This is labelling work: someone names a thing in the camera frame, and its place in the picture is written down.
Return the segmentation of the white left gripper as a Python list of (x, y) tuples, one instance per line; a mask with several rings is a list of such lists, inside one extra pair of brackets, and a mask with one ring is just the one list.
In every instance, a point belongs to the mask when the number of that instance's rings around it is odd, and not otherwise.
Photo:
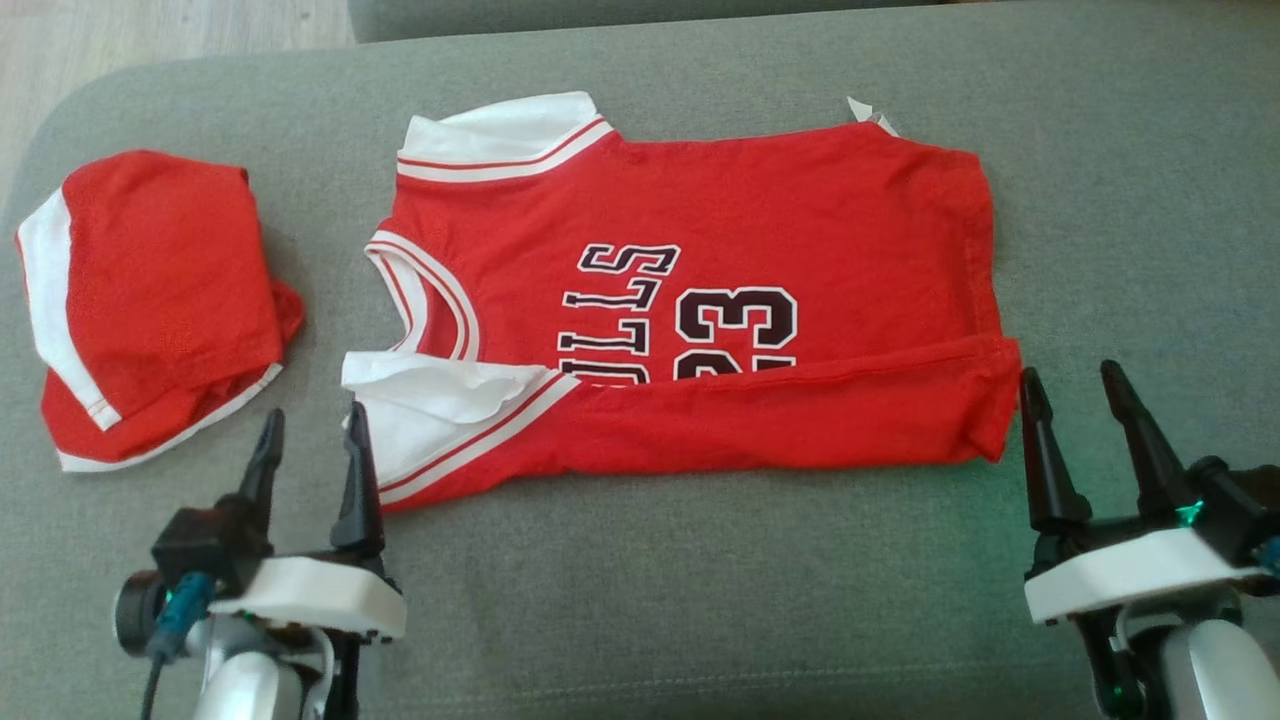
[[(275, 407), (266, 416), (238, 489), (218, 501), (218, 507), (232, 512), (261, 541), (269, 537), (284, 443), (285, 414)], [(361, 402), (351, 404), (344, 447), (348, 466), (330, 544), (360, 559), (376, 559), (385, 548), (385, 532), (369, 418)], [(215, 600), (207, 610), (393, 641), (404, 637), (407, 621), (404, 597), (375, 571), (302, 556), (262, 561), (238, 596)]]

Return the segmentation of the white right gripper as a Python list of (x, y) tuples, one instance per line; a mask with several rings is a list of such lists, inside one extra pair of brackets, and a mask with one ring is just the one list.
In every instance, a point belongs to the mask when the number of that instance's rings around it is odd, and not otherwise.
[[(1110, 411), (1124, 429), (1140, 518), (1174, 518), (1198, 503), (1187, 469), (1120, 363), (1103, 360), (1100, 374)], [(1021, 443), (1030, 528), (1041, 533), (1025, 602), (1034, 624), (1210, 585), (1266, 585), (1256, 562), (1224, 559), (1192, 528), (1153, 530), (1100, 550), (1070, 553), (1065, 530), (1091, 520), (1091, 503), (1076, 492), (1056, 434), (1053, 410), (1039, 373), (1020, 380)]]

